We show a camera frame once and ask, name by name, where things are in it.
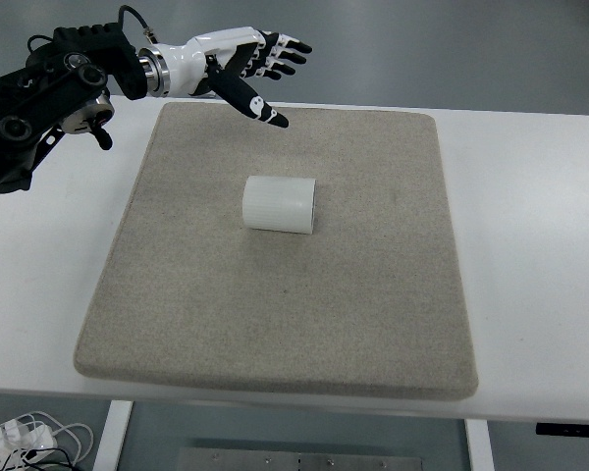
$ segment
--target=robotic arm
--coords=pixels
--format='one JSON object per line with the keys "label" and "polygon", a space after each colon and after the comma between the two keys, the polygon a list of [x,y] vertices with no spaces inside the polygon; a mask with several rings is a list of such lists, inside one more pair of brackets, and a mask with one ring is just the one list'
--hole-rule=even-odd
{"label": "robotic arm", "polygon": [[[124,13],[144,27],[150,45],[136,55],[125,37]],[[48,41],[34,51],[33,40]],[[0,193],[27,190],[32,172],[65,133],[92,133],[111,148],[103,129],[114,114],[106,87],[113,75],[131,100],[199,96],[216,92],[241,113],[281,128],[288,120],[243,79],[280,79],[304,64],[306,44],[277,32],[239,27],[193,37],[183,46],[160,44],[133,8],[116,23],[58,27],[53,37],[28,42],[26,66],[0,78]]]}

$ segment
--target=white cylinder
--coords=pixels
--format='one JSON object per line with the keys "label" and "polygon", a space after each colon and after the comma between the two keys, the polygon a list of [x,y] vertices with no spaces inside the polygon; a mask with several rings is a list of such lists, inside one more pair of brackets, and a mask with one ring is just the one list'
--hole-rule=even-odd
{"label": "white cylinder", "polygon": [[242,219],[252,229],[312,234],[315,179],[251,176],[242,197]]}

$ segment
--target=white robotic hand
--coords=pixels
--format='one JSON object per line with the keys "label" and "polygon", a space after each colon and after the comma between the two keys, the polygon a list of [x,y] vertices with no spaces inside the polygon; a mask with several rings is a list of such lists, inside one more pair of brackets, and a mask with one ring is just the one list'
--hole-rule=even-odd
{"label": "white robotic hand", "polygon": [[241,113],[282,128],[277,113],[241,78],[295,73],[284,61],[304,64],[312,48],[297,39],[252,27],[224,29],[193,37],[183,46],[152,44],[139,51],[153,96],[188,97],[215,91]]}

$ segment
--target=gray felt mat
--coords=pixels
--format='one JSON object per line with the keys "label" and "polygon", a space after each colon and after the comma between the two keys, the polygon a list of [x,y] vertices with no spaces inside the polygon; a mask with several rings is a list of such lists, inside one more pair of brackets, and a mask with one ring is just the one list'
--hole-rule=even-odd
{"label": "gray felt mat", "polygon": [[[87,376],[460,399],[477,376],[434,120],[164,107],[75,353]],[[312,235],[246,229],[250,175],[317,179]]]}

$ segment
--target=cable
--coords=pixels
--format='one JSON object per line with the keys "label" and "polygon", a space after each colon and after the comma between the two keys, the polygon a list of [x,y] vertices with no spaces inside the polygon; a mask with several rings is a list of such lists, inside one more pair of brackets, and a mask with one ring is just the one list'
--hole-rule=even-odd
{"label": "cable", "polygon": [[33,36],[31,36],[28,39],[28,43],[27,43],[27,48],[28,48],[28,52],[32,53],[32,42],[35,41],[36,39],[45,39],[46,41],[52,42],[52,37],[49,36],[45,36],[43,34],[35,34]]}
{"label": "cable", "polygon": [[125,12],[129,12],[136,17],[141,24],[141,27],[144,29],[150,29],[150,26],[148,26],[148,23],[144,20],[142,15],[140,15],[134,7],[130,7],[129,5],[123,5],[120,7],[120,10],[118,10],[118,25],[120,25],[120,29],[122,29],[125,22]]}
{"label": "cable", "polygon": [[[23,417],[27,417],[27,416],[32,416],[32,415],[40,415],[42,417],[45,417],[45,418],[51,420],[52,422],[54,422],[55,425],[57,425],[59,427],[59,429],[57,429],[56,431],[53,432],[53,434],[52,434],[53,437],[56,437],[57,434],[59,434],[60,432],[65,432],[70,437],[72,437],[72,439],[76,442],[77,447],[78,447],[77,454],[75,455],[75,461],[74,461],[75,464],[83,461],[85,459],[85,457],[88,456],[89,453],[91,452],[91,449],[93,448],[93,445],[94,445],[94,433],[91,430],[91,428],[89,428],[85,424],[78,423],[78,424],[63,425],[61,422],[59,422],[57,419],[55,419],[52,415],[42,412],[40,410],[33,410],[32,412],[29,412],[28,414],[21,415],[16,420],[21,419]],[[89,447],[87,448],[87,450],[85,451],[83,456],[80,456],[80,452],[82,451],[82,445],[80,443],[80,440],[77,438],[77,436],[71,430],[69,430],[72,427],[82,427],[82,428],[86,429],[87,432],[89,433]]]}
{"label": "cable", "polygon": [[45,468],[42,468],[41,466],[43,466],[44,464],[50,465],[50,466],[61,466],[63,468],[66,469],[74,469],[76,471],[80,471],[80,469],[77,466],[74,466],[72,464],[66,464],[66,463],[60,463],[58,461],[43,461],[43,462],[39,462],[39,463],[29,463],[25,460],[24,465],[25,466],[29,466],[32,469],[41,469],[41,470],[45,470],[47,468],[49,468],[50,466],[46,466]]}
{"label": "cable", "polygon": [[[35,416],[41,416],[44,417],[46,419],[48,419],[48,421],[52,422],[55,426],[58,427],[57,430],[53,431],[52,428],[44,423],[43,420],[41,419],[37,419],[35,418]],[[32,426],[32,430],[29,431],[30,434],[33,433],[33,431],[35,431],[37,428],[40,428],[41,426],[44,426],[45,428],[49,429],[49,431],[52,434],[52,437],[56,437],[58,434],[60,434],[61,432],[65,432],[67,435],[69,435],[77,444],[77,453],[75,455],[75,459],[71,460],[70,456],[68,455],[68,453],[59,447],[41,447],[41,440],[42,440],[42,436],[45,433],[45,430],[39,430],[38,434],[36,435],[29,435],[32,443],[31,444],[27,444],[26,447],[22,447],[23,444],[20,443],[12,443],[10,440],[7,440],[6,443],[8,444],[9,447],[15,447],[16,449],[14,449],[9,456],[7,457],[6,461],[3,463],[2,466],[2,470],[1,471],[9,471],[9,470],[16,470],[16,469],[20,469],[23,468],[24,466],[29,466],[29,467],[33,467],[34,469],[45,469],[46,467],[49,466],[63,466],[64,468],[67,469],[78,469],[76,467],[76,464],[83,461],[91,452],[93,445],[94,445],[94,434],[93,431],[91,430],[91,428],[85,424],[82,423],[75,423],[75,424],[69,424],[69,425],[63,425],[61,422],[59,422],[57,419],[55,419],[53,416],[51,416],[50,414],[47,414],[46,412],[42,412],[42,411],[31,411],[28,412],[26,414],[23,414],[19,417],[16,417],[15,419],[12,419],[15,423],[15,425],[13,425],[12,427],[5,427],[5,424],[1,424],[0,427],[2,427],[4,429],[3,433],[6,433],[10,430],[12,430],[14,427],[21,427],[21,426],[25,426],[28,429],[28,426]],[[74,429],[74,428],[83,428],[86,429],[88,434],[89,434],[89,446],[87,447],[87,449],[85,450],[84,454],[81,455],[82,452],[82,443],[79,440],[79,438],[77,437],[77,435],[72,432],[70,429]],[[38,462],[38,463],[34,463],[36,464],[37,467],[33,466],[33,463],[30,463],[26,460],[28,454],[32,451],[35,452],[48,452],[48,451],[60,451],[64,454],[67,463],[61,463],[59,461],[46,461],[46,462]]]}
{"label": "cable", "polygon": [[125,24],[125,12],[129,12],[137,18],[137,20],[141,24],[141,27],[144,28],[144,36],[146,36],[148,42],[150,42],[151,44],[157,44],[159,42],[157,40],[157,37],[155,36],[155,31],[153,30],[153,28],[148,25],[146,20],[142,17],[142,15],[140,15],[137,12],[135,8],[130,7],[129,5],[123,5],[118,10],[118,25],[120,25],[120,29],[122,29]]}

